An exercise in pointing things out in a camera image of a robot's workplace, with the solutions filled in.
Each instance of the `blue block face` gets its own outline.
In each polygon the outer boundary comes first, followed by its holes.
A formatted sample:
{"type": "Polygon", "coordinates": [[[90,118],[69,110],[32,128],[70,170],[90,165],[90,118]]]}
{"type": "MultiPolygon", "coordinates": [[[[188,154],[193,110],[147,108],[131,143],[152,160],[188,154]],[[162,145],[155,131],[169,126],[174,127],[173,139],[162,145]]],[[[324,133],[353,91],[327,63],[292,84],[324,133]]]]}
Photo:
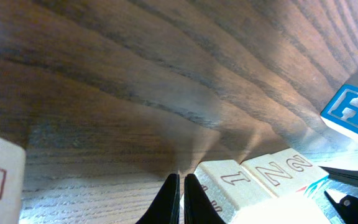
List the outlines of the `blue block face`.
{"type": "Polygon", "coordinates": [[[358,88],[343,85],[321,116],[358,134],[358,88]]]}

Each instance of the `wooden table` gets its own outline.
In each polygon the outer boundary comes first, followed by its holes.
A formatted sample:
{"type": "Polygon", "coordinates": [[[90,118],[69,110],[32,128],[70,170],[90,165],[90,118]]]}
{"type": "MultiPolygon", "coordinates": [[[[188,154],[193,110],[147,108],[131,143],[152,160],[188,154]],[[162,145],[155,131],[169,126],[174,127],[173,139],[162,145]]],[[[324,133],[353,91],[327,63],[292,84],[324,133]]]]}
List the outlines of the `wooden table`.
{"type": "Polygon", "coordinates": [[[358,144],[319,117],[344,83],[358,86],[358,1],[0,0],[23,223],[134,223],[205,160],[293,147],[358,169],[358,144]]]}

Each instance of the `brown wooden surface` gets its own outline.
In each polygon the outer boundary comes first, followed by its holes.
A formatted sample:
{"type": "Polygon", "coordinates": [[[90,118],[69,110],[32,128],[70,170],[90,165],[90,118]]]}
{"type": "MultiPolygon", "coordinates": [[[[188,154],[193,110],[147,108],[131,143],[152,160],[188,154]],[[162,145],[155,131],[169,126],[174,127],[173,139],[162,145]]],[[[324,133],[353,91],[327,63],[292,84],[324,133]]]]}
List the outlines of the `brown wooden surface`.
{"type": "Polygon", "coordinates": [[[358,1],[0,0],[0,136],[27,149],[28,223],[134,223],[202,160],[291,146],[358,169],[319,118],[344,83],[358,1]]]}

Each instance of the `wood grain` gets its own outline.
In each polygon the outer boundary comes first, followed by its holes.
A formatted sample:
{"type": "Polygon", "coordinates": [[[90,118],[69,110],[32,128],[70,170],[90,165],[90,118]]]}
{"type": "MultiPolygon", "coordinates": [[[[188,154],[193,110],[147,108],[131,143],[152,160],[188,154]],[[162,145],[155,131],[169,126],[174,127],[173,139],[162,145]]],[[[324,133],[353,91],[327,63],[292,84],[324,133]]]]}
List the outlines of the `wood grain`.
{"type": "Polygon", "coordinates": [[[134,223],[169,173],[288,146],[358,169],[358,144],[319,118],[344,83],[358,1],[0,0],[22,222],[134,223]]]}

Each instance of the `blue and white block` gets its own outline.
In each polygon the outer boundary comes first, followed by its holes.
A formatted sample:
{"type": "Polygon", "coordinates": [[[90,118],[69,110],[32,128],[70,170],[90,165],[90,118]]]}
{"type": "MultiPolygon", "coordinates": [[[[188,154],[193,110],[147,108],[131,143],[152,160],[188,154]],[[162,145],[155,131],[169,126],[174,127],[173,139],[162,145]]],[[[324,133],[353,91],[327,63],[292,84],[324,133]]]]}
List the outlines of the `blue and white block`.
{"type": "Polygon", "coordinates": [[[358,87],[343,85],[321,118],[328,127],[358,142],[358,87]]]}

